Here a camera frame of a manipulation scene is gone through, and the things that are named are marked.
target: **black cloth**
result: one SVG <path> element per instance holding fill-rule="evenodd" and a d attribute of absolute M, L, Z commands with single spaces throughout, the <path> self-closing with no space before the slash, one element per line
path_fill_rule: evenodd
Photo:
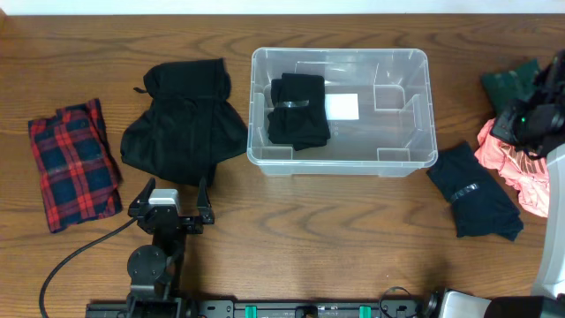
<path fill-rule="evenodd" d="M 124 132 L 124 163 L 197 186 L 201 177 L 212 183 L 219 162 L 245 152 L 247 128 L 226 101 L 231 84 L 222 59 L 160 64 L 143 81 L 153 101 Z"/>
<path fill-rule="evenodd" d="M 326 146 L 330 133 L 323 77 L 284 73 L 281 79 L 271 81 L 271 100 L 275 106 L 267 115 L 271 142 L 292 144 L 297 151 Z M 285 102 L 298 106 L 287 107 Z"/>
<path fill-rule="evenodd" d="M 467 142 L 441 151 L 427 175 L 452 202 L 458 238 L 496 233 L 514 241 L 524 228 L 520 210 L 478 163 Z M 471 185 L 477 189 L 466 193 Z"/>

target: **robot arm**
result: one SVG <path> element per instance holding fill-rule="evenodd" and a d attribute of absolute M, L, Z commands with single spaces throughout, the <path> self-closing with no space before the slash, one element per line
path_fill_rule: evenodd
<path fill-rule="evenodd" d="M 212 225 L 215 216 L 200 181 L 198 216 L 180 216 L 177 190 L 155 189 L 151 178 L 132 202 L 128 215 L 138 226 L 153 235 L 153 244 L 132 253 L 127 270 L 132 278 L 125 303 L 93 303 L 86 318 L 416 318 L 420 302 L 404 288 L 385 291 L 380 301 L 372 302 L 244 302 L 229 299 L 191 299 L 180 291 L 187 235 L 202 234 L 203 225 Z M 384 299 L 397 289 L 408 298 Z"/>
<path fill-rule="evenodd" d="M 565 294 L 565 144 L 547 155 L 551 197 L 546 243 L 531 294 L 556 299 Z"/>

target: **pink clothing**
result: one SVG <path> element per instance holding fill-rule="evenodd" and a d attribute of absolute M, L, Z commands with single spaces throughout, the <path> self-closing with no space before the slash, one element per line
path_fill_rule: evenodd
<path fill-rule="evenodd" d="M 486 122 L 478 133 L 480 148 L 475 152 L 485 168 L 496 169 L 518 193 L 518 201 L 526 211 L 547 217 L 549 210 L 549 172 L 546 159 L 531 160 L 523 152 L 490 135 L 494 119 Z"/>

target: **plaid shirt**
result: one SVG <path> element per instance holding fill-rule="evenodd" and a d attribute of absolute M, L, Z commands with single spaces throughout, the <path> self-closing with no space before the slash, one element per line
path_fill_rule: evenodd
<path fill-rule="evenodd" d="M 98 99 L 31 120 L 28 129 L 52 233 L 122 210 L 120 175 L 109 154 Z"/>

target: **white wall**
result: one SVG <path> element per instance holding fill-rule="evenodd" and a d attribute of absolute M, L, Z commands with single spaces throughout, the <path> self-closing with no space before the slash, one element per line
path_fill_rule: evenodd
<path fill-rule="evenodd" d="M 0 0 L 0 7 L 8 15 L 565 13 L 564 0 Z"/>

